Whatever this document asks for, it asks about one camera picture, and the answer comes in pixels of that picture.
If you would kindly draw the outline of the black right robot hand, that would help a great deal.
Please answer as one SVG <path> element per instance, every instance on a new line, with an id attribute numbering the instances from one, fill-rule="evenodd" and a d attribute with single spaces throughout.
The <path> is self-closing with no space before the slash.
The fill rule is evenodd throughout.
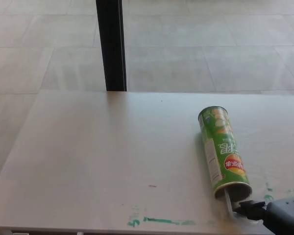
<path id="1" fill-rule="evenodd" d="M 269 203 L 244 201 L 233 211 L 249 220 L 262 220 L 263 225 L 275 235 L 294 235 L 294 197 Z"/>

